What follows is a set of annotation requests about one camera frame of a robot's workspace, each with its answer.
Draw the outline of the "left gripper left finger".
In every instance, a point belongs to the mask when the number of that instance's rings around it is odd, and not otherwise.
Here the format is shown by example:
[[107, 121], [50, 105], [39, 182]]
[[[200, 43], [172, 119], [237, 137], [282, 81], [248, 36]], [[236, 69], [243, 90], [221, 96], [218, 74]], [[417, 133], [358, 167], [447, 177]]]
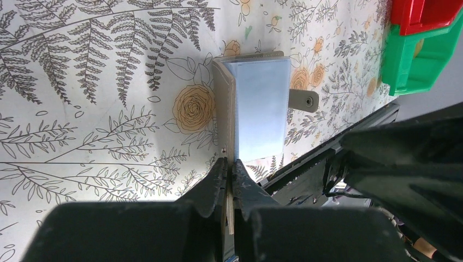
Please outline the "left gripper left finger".
[[55, 207], [23, 261], [222, 261], [228, 163], [216, 160], [173, 202], [78, 202]]

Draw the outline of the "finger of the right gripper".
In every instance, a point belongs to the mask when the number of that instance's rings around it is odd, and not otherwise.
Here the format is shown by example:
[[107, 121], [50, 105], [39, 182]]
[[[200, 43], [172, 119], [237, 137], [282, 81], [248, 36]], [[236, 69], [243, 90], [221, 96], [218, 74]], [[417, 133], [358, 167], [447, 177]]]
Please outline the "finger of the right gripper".
[[450, 260], [462, 259], [462, 118], [349, 132], [358, 163], [346, 183], [385, 207]]

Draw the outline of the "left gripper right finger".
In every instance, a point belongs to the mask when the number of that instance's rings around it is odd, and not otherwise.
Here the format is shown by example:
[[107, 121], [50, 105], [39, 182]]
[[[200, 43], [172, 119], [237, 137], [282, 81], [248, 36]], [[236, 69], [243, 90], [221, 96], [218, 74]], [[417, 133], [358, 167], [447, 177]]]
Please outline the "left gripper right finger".
[[284, 206], [231, 168], [234, 251], [240, 261], [409, 261], [397, 230], [375, 209]]

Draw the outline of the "grey card holder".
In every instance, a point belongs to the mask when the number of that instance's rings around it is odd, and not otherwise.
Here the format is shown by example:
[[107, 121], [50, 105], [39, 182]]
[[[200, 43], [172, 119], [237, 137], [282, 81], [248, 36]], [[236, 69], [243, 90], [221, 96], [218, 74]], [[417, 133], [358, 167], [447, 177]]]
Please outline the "grey card holder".
[[230, 173], [235, 161], [282, 153], [288, 109], [318, 109], [317, 92], [290, 88], [291, 68], [283, 51], [212, 60], [218, 147], [225, 169], [224, 233], [234, 233]]

